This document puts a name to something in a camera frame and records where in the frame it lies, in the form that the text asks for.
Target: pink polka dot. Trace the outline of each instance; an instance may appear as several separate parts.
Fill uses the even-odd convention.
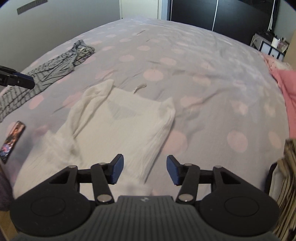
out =
[[[205,77],[203,75],[195,75],[193,76],[193,81],[196,83],[199,83],[202,86],[208,87],[211,85],[211,80],[208,77]]]
[[[81,96],[81,92],[76,92],[74,95],[68,96],[68,98],[64,100],[63,106],[66,108],[71,108],[81,98]]]
[[[131,41],[131,39],[121,39],[121,40],[119,40],[119,42],[121,42],[121,43],[129,42],[129,41]]]
[[[159,39],[150,39],[150,41],[153,42],[153,43],[159,43],[160,42]]]
[[[65,77],[59,79],[59,80],[57,81],[57,83],[60,84],[60,83],[62,83],[62,82],[64,82],[64,81],[68,80],[70,77],[71,77],[71,74],[68,74],[68,75],[66,75]]]
[[[183,54],[184,53],[184,50],[182,50],[182,49],[172,49],[172,51],[176,54]]]
[[[186,136],[179,132],[172,130],[161,150],[164,155],[178,156],[188,148]]]
[[[151,191],[151,196],[159,196],[158,192],[156,190]]]
[[[132,55],[123,55],[123,56],[119,57],[119,61],[121,61],[121,62],[133,61],[134,59],[135,59],[135,57]]]
[[[37,143],[38,139],[43,136],[47,131],[49,130],[48,125],[41,126],[37,129],[35,129],[32,133],[32,141],[33,143]]]
[[[202,106],[203,101],[203,98],[197,98],[195,96],[184,96],[180,100],[180,104],[185,108],[191,108],[193,110],[196,110]]]
[[[15,125],[15,122],[12,122],[9,124],[9,126],[6,129],[6,137],[9,135],[14,125]]]
[[[92,61],[95,61],[95,60],[96,60],[96,57],[91,56],[91,57],[88,57],[88,58],[83,62],[83,64],[89,64],[89,63],[91,63]]]
[[[248,139],[239,131],[231,131],[227,135],[227,142],[231,149],[236,152],[243,153],[248,147]]]
[[[103,70],[99,73],[96,74],[95,79],[106,79],[106,78],[110,78],[111,75],[113,74],[113,69],[107,69],[107,70]]]
[[[44,97],[41,94],[36,95],[30,100],[29,109],[30,110],[35,109],[43,100],[44,100]]]
[[[150,50],[150,47],[147,45],[142,45],[142,46],[137,47],[137,49],[141,50],[141,51],[148,51],[148,50]]]
[[[53,49],[53,50],[50,50],[50,51],[48,51],[46,54],[51,54],[51,53],[53,53],[55,50]]]
[[[39,62],[39,60],[34,61],[33,63],[31,63],[30,67],[35,66],[38,62]]]
[[[106,46],[106,47],[102,48],[102,51],[108,51],[108,50],[111,50],[114,48],[115,48],[115,46]]]
[[[161,58],[160,62],[166,65],[176,65],[177,61],[172,58]]]
[[[269,137],[269,141],[272,144],[272,146],[276,149],[280,149],[281,148],[281,139],[279,138],[279,136],[277,135],[277,133],[270,131],[268,133],[268,137]]]
[[[181,46],[185,46],[185,47],[188,47],[188,44],[187,43],[183,43],[183,42],[177,42],[178,45],[181,45]]]
[[[208,69],[211,71],[214,71],[215,69],[212,67],[212,65],[210,63],[204,62],[201,64],[201,67],[203,67],[204,69]]]
[[[144,72],[143,77],[149,81],[160,81],[163,79],[163,73],[157,69],[148,69]]]
[[[246,115],[248,113],[248,106],[241,101],[230,101],[231,106],[235,113],[239,113],[241,115]]]
[[[95,42],[92,42],[91,45],[98,45],[98,44],[101,44],[102,41],[98,40],[98,41],[95,41]]]
[[[51,59],[54,59],[54,58],[56,58],[56,57],[59,57],[59,55],[56,54],[56,55],[52,56]]]
[[[276,109],[269,105],[269,103],[265,103],[264,105],[265,113],[270,117],[276,116]]]
[[[71,43],[71,40],[69,40],[69,41],[63,43],[62,45],[68,45],[68,44],[70,44],[70,43]]]

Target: beige fabric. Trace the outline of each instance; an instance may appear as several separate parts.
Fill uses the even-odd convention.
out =
[[[296,30],[293,34],[284,61],[289,63],[293,67],[293,69],[296,70]]]
[[[283,174],[283,185],[277,203],[280,217],[274,234],[282,241],[294,240],[291,231],[296,227],[296,139],[288,139],[285,143],[284,157],[277,161]]]

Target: dark gray cloth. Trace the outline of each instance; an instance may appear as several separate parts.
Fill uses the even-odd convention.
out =
[[[0,241],[6,241],[6,239],[4,238],[4,236],[3,236],[2,232],[1,232],[1,230],[0,230]]]
[[[34,78],[34,89],[13,86],[5,92],[0,97],[0,122],[9,113],[73,71],[75,66],[83,63],[94,51],[95,49],[86,45],[83,40],[78,40],[71,50],[28,72],[27,75]]]
[[[5,174],[0,171],[0,211],[8,211],[13,201],[12,189]]]

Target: polka dot bedsheet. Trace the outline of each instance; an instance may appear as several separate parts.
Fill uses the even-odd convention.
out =
[[[0,124],[0,143],[16,121],[26,125],[7,164],[1,163],[12,186],[40,137],[62,126],[87,88],[114,79],[126,91],[147,84],[136,93],[144,98],[173,97],[176,117],[147,178],[154,195],[176,197],[180,188],[166,171],[170,154],[202,169],[222,165],[263,189],[270,165],[283,154],[289,127],[283,96],[258,51],[194,26],[123,19],[61,44],[23,73],[69,50],[78,39],[95,53]],[[198,198],[209,192],[209,185],[200,185]]]

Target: white knit garment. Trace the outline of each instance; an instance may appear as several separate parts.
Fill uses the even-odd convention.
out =
[[[106,80],[87,89],[58,132],[48,131],[33,147],[13,187],[15,198],[68,165],[87,169],[118,153],[124,169],[109,185],[114,198],[151,193],[144,183],[173,123],[173,100],[144,99],[113,84]],[[80,192],[94,199],[91,184],[81,184]]]

